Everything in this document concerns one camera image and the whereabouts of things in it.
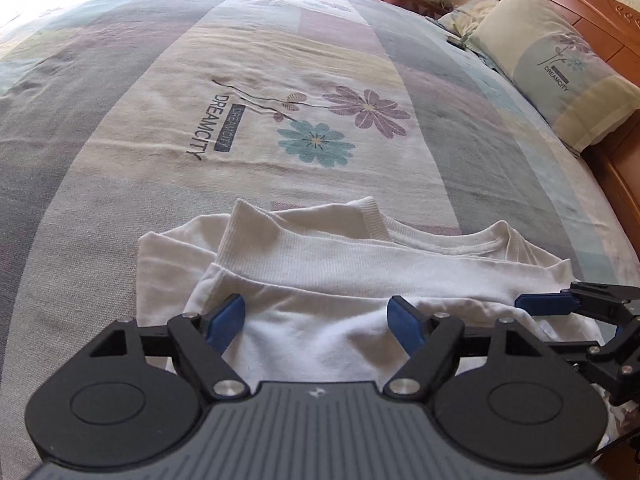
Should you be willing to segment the dark phone on bed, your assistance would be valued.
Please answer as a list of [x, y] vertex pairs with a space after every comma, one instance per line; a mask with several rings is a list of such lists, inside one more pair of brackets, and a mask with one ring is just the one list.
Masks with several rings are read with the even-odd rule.
[[463, 49], [465, 47], [465, 43], [461, 38], [458, 37], [454, 37], [454, 36], [448, 36], [447, 37], [447, 42], [448, 44], [452, 44], [453, 46]]

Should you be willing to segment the floral pillow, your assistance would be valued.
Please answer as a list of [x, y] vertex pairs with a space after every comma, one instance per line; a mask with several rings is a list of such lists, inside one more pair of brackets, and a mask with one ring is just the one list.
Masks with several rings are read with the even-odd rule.
[[603, 140], [639, 109], [639, 88], [597, 56], [548, 0], [500, 0], [469, 42], [576, 152]]
[[500, 0], [470, 0], [439, 18], [437, 24], [447, 31], [446, 44], [447, 37], [454, 36], [464, 41], [465, 47], [462, 50], [482, 53], [482, 49], [473, 44], [471, 35], [499, 2]]

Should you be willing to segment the patchwork pastel bed sheet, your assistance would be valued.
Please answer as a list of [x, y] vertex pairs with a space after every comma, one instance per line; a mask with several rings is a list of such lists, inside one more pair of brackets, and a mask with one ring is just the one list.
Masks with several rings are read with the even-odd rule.
[[140, 238], [238, 200], [372, 198], [434, 235], [506, 222], [637, 284], [600, 186], [483, 51], [378, 0], [61, 0], [1, 40], [1, 474], [28, 398], [117, 315]]

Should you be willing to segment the wooden headboard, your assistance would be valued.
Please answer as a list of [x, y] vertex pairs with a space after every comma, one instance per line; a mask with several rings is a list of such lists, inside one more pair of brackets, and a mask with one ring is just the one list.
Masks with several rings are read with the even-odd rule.
[[[623, 77], [639, 82], [639, 12], [617, 0], [548, 0]], [[631, 245], [639, 248], [639, 114], [582, 152]]]

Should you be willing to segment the near floral pillow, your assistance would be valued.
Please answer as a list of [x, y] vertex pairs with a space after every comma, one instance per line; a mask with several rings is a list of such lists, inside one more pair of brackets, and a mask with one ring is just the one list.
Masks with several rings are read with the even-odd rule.
[[639, 88], [597, 56], [548, 0], [500, 0], [469, 42], [576, 152], [603, 140], [639, 109]]

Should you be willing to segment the wooden bedside table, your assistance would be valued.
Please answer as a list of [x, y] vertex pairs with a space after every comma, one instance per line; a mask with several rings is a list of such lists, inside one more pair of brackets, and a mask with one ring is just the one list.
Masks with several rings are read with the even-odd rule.
[[432, 6], [426, 0], [396, 0], [396, 2], [398, 6], [435, 20], [449, 13], [438, 6]]

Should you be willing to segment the far floral pillow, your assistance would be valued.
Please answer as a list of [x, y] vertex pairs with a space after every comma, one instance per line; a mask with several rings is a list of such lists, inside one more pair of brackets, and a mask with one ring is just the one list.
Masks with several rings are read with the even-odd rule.
[[446, 44], [447, 37], [454, 36], [464, 41], [465, 47], [462, 50], [482, 53], [482, 49], [473, 44], [471, 35], [499, 2], [500, 0], [470, 0], [439, 18], [437, 24], [447, 31]]

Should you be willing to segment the white printed t-shirt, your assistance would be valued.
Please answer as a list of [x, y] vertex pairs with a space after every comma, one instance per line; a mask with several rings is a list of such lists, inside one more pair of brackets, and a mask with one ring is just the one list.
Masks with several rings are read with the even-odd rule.
[[503, 221], [445, 236], [404, 226], [369, 197], [282, 211], [238, 200], [230, 214], [140, 238], [137, 316], [162, 325], [238, 294], [245, 323], [224, 359], [249, 385], [382, 384], [407, 359], [386, 324], [390, 297], [471, 326], [514, 318], [542, 340], [600, 341], [590, 318], [533, 318], [515, 307], [520, 295], [558, 292], [571, 281], [568, 261]]

